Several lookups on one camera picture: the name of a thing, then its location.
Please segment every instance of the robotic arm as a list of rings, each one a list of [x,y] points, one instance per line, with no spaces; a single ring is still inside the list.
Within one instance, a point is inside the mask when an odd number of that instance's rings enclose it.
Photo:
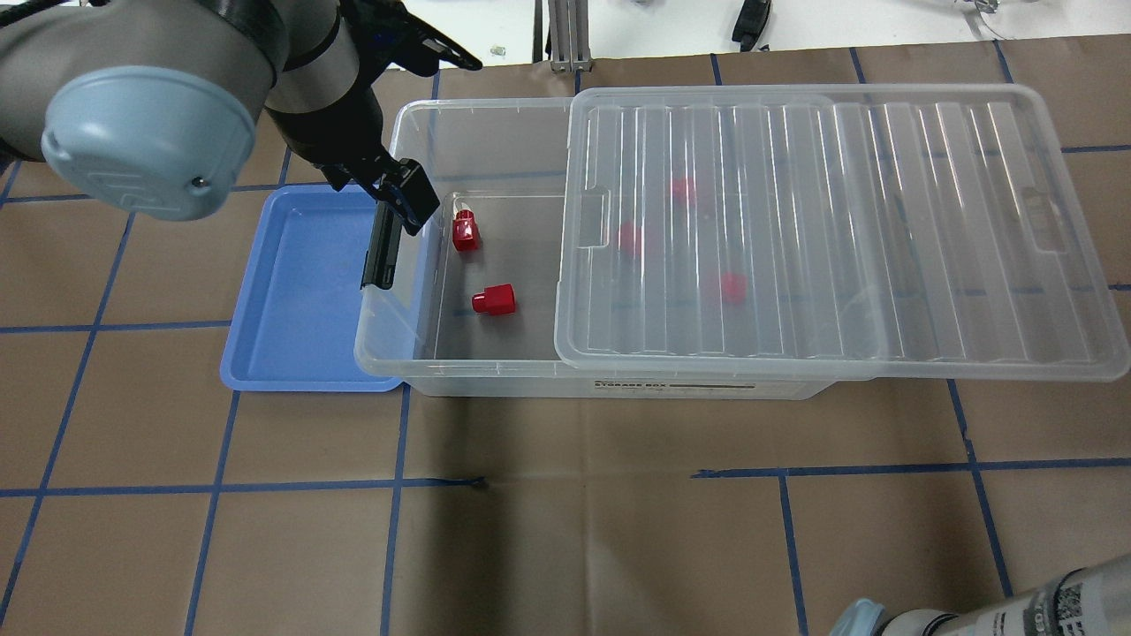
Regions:
[[[0,14],[0,165],[46,161],[122,209],[200,218],[224,203],[266,110],[335,189],[353,180],[385,204],[378,224],[396,237],[439,206],[421,165],[382,146],[371,85],[392,62],[421,76],[440,60],[482,63],[399,2],[103,0],[41,12],[60,1]]]

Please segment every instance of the black cable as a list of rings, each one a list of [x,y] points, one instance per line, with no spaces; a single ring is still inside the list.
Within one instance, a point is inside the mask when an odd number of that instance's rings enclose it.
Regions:
[[[27,0],[9,9],[0,11],[0,28],[18,23],[24,18],[29,18],[40,11],[44,11],[57,5],[62,5],[67,0]]]

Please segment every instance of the black connector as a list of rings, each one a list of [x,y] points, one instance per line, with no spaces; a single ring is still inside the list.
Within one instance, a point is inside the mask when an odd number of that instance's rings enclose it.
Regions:
[[[739,11],[739,19],[734,23],[731,42],[737,42],[740,51],[753,50],[769,19],[770,0],[745,0]]]

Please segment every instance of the metal bracket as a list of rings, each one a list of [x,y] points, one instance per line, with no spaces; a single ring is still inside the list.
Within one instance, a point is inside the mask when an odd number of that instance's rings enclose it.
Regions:
[[[573,72],[593,68],[589,57],[589,0],[550,3],[550,68]]]

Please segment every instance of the transparent storage bin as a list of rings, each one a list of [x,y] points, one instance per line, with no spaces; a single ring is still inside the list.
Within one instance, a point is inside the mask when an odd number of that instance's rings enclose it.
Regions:
[[[355,356],[433,395],[809,397],[879,376],[1110,380],[1126,340],[1018,86],[417,102],[443,204]],[[483,247],[457,252],[475,213]],[[472,294],[511,283],[518,312]]]

